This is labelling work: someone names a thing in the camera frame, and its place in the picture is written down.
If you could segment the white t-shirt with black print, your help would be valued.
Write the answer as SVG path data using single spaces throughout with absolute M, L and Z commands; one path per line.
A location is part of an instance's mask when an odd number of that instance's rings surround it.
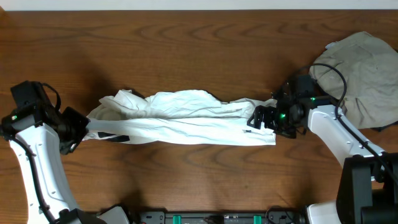
M 222 102 L 204 90 L 158 92 L 141 98 L 131 90 L 119 90 L 99 102 L 88 115 L 85 140 L 124 144 L 276 144 L 271 129 L 256 129 L 247 124 L 255 107 L 274 106 L 275 100 L 241 98 Z

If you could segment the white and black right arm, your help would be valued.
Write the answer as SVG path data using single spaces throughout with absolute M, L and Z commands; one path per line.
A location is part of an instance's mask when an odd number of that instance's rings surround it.
M 343 168 L 336 200 L 309 205 L 294 223 L 397 223 L 397 154 L 363 136 L 310 75 L 288 80 L 272 98 L 275 106 L 257 106 L 248 126 L 291 139 L 310 131 Z

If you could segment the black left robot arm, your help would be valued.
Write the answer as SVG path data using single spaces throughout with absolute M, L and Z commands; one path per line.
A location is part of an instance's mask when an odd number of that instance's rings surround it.
M 71 107 L 52 104 L 48 84 L 25 81 L 11 88 L 16 108 L 1 120 L 22 172 L 29 223 L 130 223 L 128 212 L 114 205 L 102 213 L 81 210 L 70 190 L 61 156 L 72 153 L 88 133 L 90 120 Z

